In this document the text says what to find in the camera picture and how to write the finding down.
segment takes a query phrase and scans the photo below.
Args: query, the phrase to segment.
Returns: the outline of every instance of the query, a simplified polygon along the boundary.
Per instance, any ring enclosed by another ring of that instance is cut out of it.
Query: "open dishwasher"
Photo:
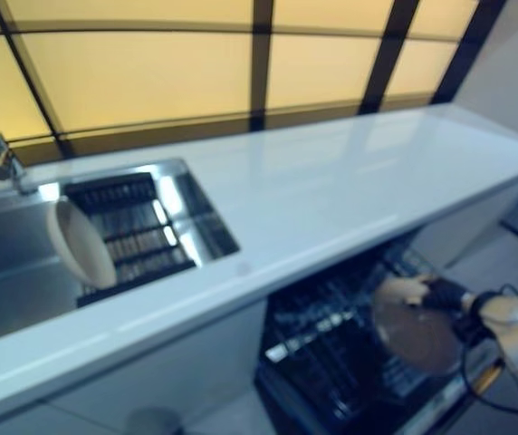
[[[408,247],[414,235],[269,297],[255,385],[277,433],[437,433],[457,415],[458,374],[408,366],[384,348],[372,323],[372,293],[385,278],[436,272]],[[472,354],[471,373],[494,358],[490,347]]]

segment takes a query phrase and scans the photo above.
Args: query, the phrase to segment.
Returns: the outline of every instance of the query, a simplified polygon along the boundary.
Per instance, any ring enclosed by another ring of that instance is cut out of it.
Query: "stainless steel sink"
[[[83,285],[56,255],[45,219],[51,204],[64,195],[90,216],[108,242],[119,273],[114,287]],[[150,210],[156,225],[145,217]],[[149,237],[162,238],[153,245]],[[59,179],[28,196],[2,192],[0,336],[237,250],[180,159]]]

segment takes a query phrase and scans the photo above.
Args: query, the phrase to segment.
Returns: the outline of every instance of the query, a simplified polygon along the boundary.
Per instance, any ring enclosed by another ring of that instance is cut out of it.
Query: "dish rack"
[[[149,173],[72,184],[64,193],[97,228],[117,275],[117,284],[108,289],[85,285],[78,306],[196,266]]]
[[[384,279],[436,272],[407,248],[413,236],[270,296],[256,383],[274,423],[295,423],[281,433],[394,433],[450,381],[390,354],[373,326],[372,294]]]

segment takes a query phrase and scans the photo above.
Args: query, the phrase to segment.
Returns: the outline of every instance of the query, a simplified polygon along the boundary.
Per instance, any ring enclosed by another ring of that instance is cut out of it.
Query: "white countertop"
[[[241,250],[0,338],[0,412],[517,179],[518,134],[435,106],[111,153],[30,173],[42,181],[174,157],[187,162]]]

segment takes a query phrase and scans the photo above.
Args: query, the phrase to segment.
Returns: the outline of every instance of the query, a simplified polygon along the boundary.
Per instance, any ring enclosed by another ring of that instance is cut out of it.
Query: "white cabinet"
[[[113,435],[114,431],[58,411],[37,405],[0,419],[0,435]]]
[[[252,385],[265,307],[261,301],[208,324],[52,404],[125,434],[192,421]]]

